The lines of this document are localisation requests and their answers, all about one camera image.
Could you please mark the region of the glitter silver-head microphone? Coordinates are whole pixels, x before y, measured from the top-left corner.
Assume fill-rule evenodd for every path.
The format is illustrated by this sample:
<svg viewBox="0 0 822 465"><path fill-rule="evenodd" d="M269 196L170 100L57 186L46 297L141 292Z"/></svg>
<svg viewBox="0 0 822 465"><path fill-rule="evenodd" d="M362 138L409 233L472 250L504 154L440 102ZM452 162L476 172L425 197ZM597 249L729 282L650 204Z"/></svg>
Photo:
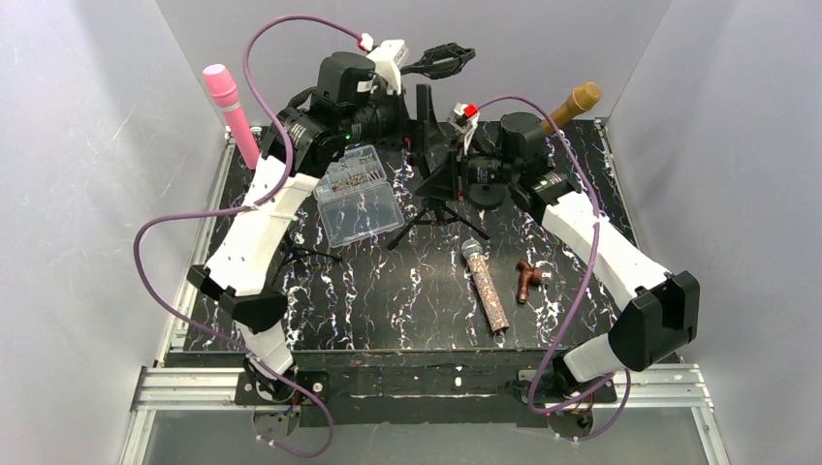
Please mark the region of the glitter silver-head microphone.
<svg viewBox="0 0 822 465"><path fill-rule="evenodd" d="M490 331L499 333L509 327L504 306L493 283L484 248L475 238L466 239L460 248L482 302Z"/></svg>

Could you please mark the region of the black tripod microphone stand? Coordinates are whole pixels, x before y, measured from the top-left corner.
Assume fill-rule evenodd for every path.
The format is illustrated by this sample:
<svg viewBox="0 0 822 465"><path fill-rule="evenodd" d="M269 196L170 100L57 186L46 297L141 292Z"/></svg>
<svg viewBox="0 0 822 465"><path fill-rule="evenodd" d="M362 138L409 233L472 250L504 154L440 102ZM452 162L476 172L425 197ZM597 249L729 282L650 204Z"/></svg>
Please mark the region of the black tripod microphone stand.
<svg viewBox="0 0 822 465"><path fill-rule="evenodd" d="M422 57L401 69L403 75L418 74L431 80L441 78L448 78L461 72L462 68L473 58L476 52L470 47L462 47L456 43L448 43L440 46L435 46L423 52ZM410 122L407 123L407 128L410 130ZM455 149L451 146L451 141L446 138L446 142L436 152L433 157L428 158L429 168L435 170L441 163L446 160L455 161ZM407 163L410 164L410 140L407 142L408 149ZM452 202L460 202L463 200L463 190L458 190L458 200ZM470 223L466 218L454 211L449 205L449 201L440 201L432 198L418 197L422 201L420 211L404 226L404 228L391 239L386 248L393 251L400 243L400 241L408 235L415 227L429 226L429 227L446 227L455 222L459 222L469 227L477 233L482 239L488 240L490 236L481 228Z"/></svg>

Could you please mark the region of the gold microphone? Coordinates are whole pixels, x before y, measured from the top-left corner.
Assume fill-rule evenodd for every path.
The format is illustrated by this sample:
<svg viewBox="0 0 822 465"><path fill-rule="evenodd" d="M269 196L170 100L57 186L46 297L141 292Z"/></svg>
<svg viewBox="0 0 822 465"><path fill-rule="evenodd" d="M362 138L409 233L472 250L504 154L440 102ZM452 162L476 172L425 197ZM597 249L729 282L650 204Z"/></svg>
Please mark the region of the gold microphone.
<svg viewBox="0 0 822 465"><path fill-rule="evenodd" d="M554 123L543 120L540 125L543 135L549 137L555 133L555 129L561 129L573 118L592 110L601 99L601 87L595 82L587 82L576 87L564 103L554 109L550 117Z"/></svg>

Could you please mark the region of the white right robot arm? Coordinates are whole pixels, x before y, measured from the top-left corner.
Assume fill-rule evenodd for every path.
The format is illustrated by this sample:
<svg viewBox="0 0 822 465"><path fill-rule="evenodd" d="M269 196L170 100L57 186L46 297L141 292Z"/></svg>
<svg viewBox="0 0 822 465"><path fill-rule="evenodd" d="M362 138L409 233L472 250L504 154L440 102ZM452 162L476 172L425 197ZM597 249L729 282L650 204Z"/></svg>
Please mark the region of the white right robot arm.
<svg viewBox="0 0 822 465"><path fill-rule="evenodd" d="M575 181L543 176L510 187L517 207L585 260L585 289L596 277L622 312L612 328L560 356L547 353L546 370L567 390L620 369L641 372L696 337L700 285L689 272L672 274L599 215Z"/></svg>

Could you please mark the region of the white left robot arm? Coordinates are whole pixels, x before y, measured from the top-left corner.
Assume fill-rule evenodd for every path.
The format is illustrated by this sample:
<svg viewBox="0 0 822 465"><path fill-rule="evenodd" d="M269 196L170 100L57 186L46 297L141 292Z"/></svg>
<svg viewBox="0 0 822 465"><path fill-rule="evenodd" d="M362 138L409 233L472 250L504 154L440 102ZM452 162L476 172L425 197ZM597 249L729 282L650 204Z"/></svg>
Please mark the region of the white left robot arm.
<svg viewBox="0 0 822 465"><path fill-rule="evenodd" d="M367 55L337 51L320 65L317 83L276 114L262 145L242 211L204 264L187 280L241 330L250 364L274 383L293 366L282 320L288 299L268 283L269 265L303 202L351 144L410 140L403 75L405 48Z"/></svg>

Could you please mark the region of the black round-base microphone stand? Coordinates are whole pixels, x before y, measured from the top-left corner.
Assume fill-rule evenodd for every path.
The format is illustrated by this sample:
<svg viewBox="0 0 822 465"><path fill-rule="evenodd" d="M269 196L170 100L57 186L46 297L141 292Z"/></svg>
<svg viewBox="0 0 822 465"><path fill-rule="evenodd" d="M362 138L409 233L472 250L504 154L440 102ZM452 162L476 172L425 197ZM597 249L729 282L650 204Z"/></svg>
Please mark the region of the black round-base microphone stand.
<svg viewBox="0 0 822 465"><path fill-rule="evenodd" d="M466 200L478 209L496 209L507 196L507 188L502 184L471 184Z"/></svg>

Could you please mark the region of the small black tripod stand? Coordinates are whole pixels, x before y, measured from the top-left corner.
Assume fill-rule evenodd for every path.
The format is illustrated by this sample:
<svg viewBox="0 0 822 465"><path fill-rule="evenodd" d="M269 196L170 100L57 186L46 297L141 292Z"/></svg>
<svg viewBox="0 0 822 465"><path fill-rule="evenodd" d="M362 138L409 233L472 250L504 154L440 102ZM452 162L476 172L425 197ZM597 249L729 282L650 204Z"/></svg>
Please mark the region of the small black tripod stand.
<svg viewBox="0 0 822 465"><path fill-rule="evenodd" d="M342 264L343 259L334 254L321 252L319 250L305 247L302 244L297 244L294 239L291 228L284 233L282 240L274 252L272 259L272 269L268 274L268 283L273 284L281 271L289 264L296 262L304 262L311 257L320 257L333 261L336 264Z"/></svg>

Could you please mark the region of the pink microphone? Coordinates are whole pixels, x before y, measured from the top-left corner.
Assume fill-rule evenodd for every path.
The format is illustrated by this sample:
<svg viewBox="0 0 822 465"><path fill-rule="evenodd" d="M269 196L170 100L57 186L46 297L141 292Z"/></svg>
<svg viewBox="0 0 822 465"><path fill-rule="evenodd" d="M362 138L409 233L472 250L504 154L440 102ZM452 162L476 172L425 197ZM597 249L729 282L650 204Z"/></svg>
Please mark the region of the pink microphone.
<svg viewBox="0 0 822 465"><path fill-rule="evenodd" d="M245 165L254 171L260 158L260 149L241 106L233 75L225 65L211 64L203 69L203 78L208 95L222 112Z"/></svg>

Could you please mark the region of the clear plastic screw box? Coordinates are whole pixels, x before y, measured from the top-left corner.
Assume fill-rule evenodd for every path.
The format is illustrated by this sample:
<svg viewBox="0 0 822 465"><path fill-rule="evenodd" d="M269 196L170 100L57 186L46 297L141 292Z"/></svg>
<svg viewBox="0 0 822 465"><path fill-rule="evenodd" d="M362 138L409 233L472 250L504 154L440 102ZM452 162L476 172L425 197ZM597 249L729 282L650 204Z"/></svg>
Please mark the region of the clear plastic screw box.
<svg viewBox="0 0 822 465"><path fill-rule="evenodd" d="M405 224L376 148L359 144L329 165L313 190L332 248L393 232Z"/></svg>

